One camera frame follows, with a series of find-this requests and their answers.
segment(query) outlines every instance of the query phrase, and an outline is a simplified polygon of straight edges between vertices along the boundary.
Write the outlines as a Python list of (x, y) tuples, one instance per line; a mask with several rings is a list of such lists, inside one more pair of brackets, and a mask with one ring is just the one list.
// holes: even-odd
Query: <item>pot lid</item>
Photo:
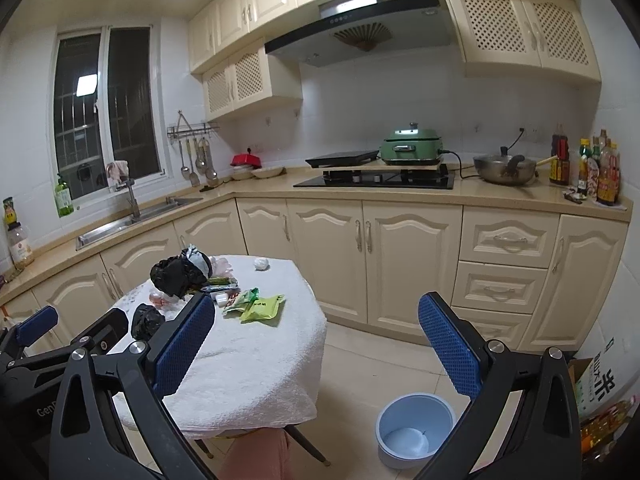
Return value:
[(394, 131), (385, 139), (385, 142), (392, 140), (440, 140), (440, 136), (436, 130), (430, 128), (421, 130), (418, 129), (418, 123), (409, 123), (409, 129)]

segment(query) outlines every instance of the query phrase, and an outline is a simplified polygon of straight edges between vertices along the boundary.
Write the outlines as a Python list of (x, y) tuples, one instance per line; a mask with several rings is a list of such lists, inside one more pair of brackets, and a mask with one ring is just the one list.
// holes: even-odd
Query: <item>range hood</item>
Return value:
[(264, 49), (285, 60), (326, 66), (369, 52), (449, 44), (449, 22), (449, 11), (438, 0), (389, 0), (309, 23), (268, 41)]

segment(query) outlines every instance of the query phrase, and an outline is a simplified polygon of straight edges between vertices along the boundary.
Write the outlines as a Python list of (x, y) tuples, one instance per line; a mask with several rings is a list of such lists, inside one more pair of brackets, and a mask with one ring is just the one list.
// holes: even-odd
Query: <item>faucet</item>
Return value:
[(120, 191), (122, 189), (129, 189), (129, 198), (127, 201), (131, 206), (131, 215), (133, 216), (133, 220), (140, 220), (140, 208), (138, 206), (138, 201), (136, 197), (133, 195), (133, 185), (136, 183), (132, 178), (128, 178), (127, 180), (123, 180), (121, 183), (116, 184), (116, 191)]

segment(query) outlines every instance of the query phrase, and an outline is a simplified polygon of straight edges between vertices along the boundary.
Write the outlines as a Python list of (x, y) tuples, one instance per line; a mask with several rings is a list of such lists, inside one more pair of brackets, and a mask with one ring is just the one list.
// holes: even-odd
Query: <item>sink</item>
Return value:
[(164, 203), (141, 209), (140, 218), (133, 218), (133, 215), (125, 216), (124, 218), (101, 225), (100, 227), (80, 235), (76, 238), (76, 251), (79, 251), (83, 247), (87, 247), (87, 245), (93, 244), (98, 240), (102, 240), (107, 236), (119, 233), (132, 225), (155, 218), (156, 216), (168, 213), (174, 209), (199, 202), (200, 200), (202, 200), (202, 198), (176, 198), (175, 196), (169, 196)]

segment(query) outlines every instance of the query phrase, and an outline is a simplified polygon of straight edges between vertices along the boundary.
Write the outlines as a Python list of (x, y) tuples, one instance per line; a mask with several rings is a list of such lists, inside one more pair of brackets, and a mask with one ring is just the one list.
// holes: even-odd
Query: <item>chair leg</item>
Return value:
[(293, 440), (300, 444), (300, 446), (302, 446), (303, 449), (309, 453), (309, 455), (318, 460), (318, 462), (322, 462), (327, 467), (331, 465), (331, 462), (329, 462), (324, 457), (324, 455), (320, 453), (316, 449), (316, 447), (311, 442), (309, 442), (306, 437), (302, 433), (300, 433), (300, 430), (294, 425), (289, 424), (288, 426), (285, 426), (284, 431), (286, 431)]
[(196, 446), (198, 446), (201, 450), (203, 450), (204, 454), (207, 455), (208, 458), (213, 458), (213, 455), (209, 451), (207, 444), (205, 444), (203, 440), (200, 440), (199, 438), (197, 438), (194, 442), (196, 443)]

